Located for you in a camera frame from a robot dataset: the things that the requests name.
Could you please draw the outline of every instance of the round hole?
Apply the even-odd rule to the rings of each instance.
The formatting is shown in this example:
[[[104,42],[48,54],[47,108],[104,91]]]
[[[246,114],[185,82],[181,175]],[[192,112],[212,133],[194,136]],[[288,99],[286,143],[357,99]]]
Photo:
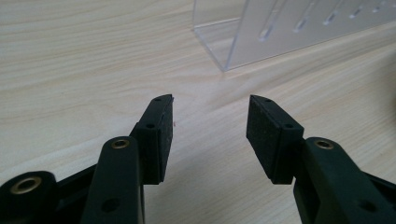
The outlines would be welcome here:
[[[114,141],[113,143],[111,143],[111,147],[112,148],[125,148],[129,146],[129,141],[128,140],[124,140],[124,139],[120,139],[117,141]]]
[[[315,141],[315,145],[317,145],[317,147],[323,148],[323,149],[333,149],[334,146],[332,145],[332,143],[325,141],[325,140],[318,140]]]
[[[24,194],[32,191],[41,184],[41,177],[30,176],[20,180],[14,186],[11,187],[10,191],[13,194]]]
[[[120,207],[119,199],[108,199],[105,200],[104,203],[102,203],[102,211],[106,213],[113,212],[119,207]]]
[[[359,200],[358,206],[368,212],[374,213],[376,211],[375,204],[367,201],[367,200]]]

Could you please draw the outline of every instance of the table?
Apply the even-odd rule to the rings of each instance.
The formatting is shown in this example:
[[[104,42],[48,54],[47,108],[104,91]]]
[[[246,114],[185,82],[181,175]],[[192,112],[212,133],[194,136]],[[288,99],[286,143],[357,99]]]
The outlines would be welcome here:
[[[301,223],[292,186],[271,184],[245,137],[250,94],[396,182],[396,22],[221,73],[192,5],[2,1],[0,184],[95,164],[166,93],[174,139],[165,181],[146,187],[147,223]]]

